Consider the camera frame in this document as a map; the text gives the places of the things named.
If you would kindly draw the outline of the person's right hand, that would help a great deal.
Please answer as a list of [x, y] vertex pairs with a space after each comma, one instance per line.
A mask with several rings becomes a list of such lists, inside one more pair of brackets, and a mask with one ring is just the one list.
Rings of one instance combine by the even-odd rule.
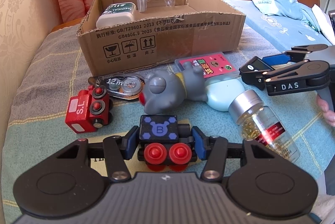
[[335, 113], [329, 109], [328, 103], [317, 95], [316, 102], [318, 107], [321, 109], [322, 116], [327, 124], [335, 126]]

